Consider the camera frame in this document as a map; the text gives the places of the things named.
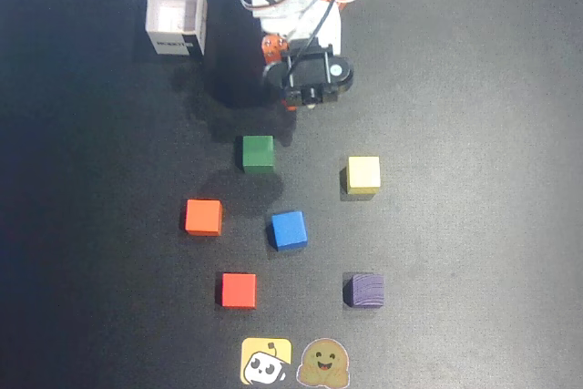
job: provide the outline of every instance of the cartoon robot face sticker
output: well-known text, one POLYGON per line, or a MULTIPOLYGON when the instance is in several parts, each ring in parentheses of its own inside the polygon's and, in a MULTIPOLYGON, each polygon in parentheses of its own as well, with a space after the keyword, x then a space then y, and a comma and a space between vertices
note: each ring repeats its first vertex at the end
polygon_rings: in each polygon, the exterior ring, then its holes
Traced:
POLYGON ((289 374, 292 344, 287 339, 245 339, 241 348, 240 379, 244 384, 265 386, 289 374))
POLYGON ((266 353, 254 353, 245 366, 245 380, 251 385, 272 384, 285 379, 285 363, 266 353))
POLYGON ((348 353, 332 339, 318 339, 303 352, 302 364, 296 375, 300 384, 308 387, 323 386, 343 389, 350 384, 348 353))

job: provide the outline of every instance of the cube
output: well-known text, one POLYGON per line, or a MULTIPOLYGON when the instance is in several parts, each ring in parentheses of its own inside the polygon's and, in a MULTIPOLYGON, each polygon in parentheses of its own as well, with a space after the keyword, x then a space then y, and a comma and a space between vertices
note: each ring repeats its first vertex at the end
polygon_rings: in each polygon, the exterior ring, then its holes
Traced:
POLYGON ((275 168, 272 136, 243 137, 243 170, 245 173, 270 173, 275 168))
POLYGON ((223 273, 221 303, 230 309, 255 309, 257 276, 254 273, 223 273))
POLYGON ((219 200, 188 200, 185 230, 193 236, 220 236, 222 204, 219 200))
POLYGON ((349 195, 373 195, 381 188, 381 164, 378 157, 349 157, 346 170, 349 195))
POLYGON ((375 273, 358 273, 351 278, 351 306, 377 309, 384 305, 384 276, 375 273))
POLYGON ((308 234, 301 211, 274 214, 271 217, 277 251, 295 250, 308 246, 308 234))

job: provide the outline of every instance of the green cube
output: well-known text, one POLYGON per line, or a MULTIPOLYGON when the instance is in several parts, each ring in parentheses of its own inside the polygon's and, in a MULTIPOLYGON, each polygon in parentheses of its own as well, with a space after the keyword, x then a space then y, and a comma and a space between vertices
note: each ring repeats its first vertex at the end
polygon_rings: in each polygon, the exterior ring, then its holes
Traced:
POLYGON ((272 136, 243 137, 245 173, 270 173, 275 166, 272 136))

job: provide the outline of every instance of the yellow cube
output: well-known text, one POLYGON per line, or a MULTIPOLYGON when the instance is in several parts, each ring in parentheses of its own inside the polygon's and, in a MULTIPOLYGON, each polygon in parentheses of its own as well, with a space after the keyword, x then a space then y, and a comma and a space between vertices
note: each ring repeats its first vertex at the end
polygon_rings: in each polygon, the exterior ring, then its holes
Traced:
POLYGON ((381 188, 381 162, 378 157, 349 157, 346 170, 349 195, 373 195, 381 188))

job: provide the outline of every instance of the open box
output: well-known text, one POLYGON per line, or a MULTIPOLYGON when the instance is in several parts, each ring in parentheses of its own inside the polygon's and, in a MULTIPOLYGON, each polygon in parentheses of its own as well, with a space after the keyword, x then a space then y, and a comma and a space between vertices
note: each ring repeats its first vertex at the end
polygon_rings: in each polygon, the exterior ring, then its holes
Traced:
POLYGON ((158 54, 203 56, 207 0, 148 0, 146 32, 158 54))

